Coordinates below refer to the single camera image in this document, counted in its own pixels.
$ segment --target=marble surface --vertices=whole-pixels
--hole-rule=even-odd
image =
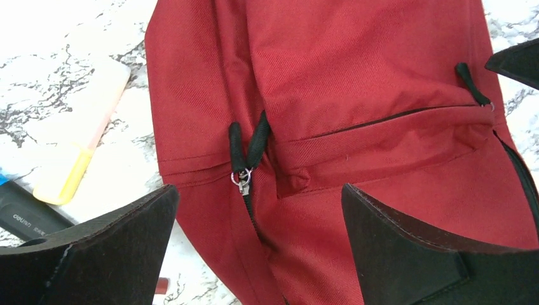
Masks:
[[[539,37],[536,0],[484,0],[495,51]],[[28,190],[43,156],[58,140],[54,128],[77,112],[88,83],[90,54],[132,69],[111,123],[71,203],[60,212],[82,222],[162,184],[156,164],[147,89],[144,31],[156,0],[20,0],[0,3],[0,172]],[[539,93],[501,77],[515,143],[539,181]],[[0,245],[16,237],[0,229]],[[155,304],[239,304],[175,224],[161,276],[170,278]]]

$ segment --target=table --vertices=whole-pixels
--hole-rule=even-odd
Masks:
[[[536,1],[484,0],[495,51],[539,37]],[[81,185],[60,213],[76,222],[128,204],[162,185],[147,87],[144,31],[156,0],[5,1],[0,10],[0,172],[31,190],[54,126],[79,105],[71,97],[91,74],[89,53],[132,69]],[[539,93],[500,78],[518,150],[539,181]],[[20,243],[0,229],[0,245]],[[170,278],[155,304],[239,304],[175,224],[161,276]]]

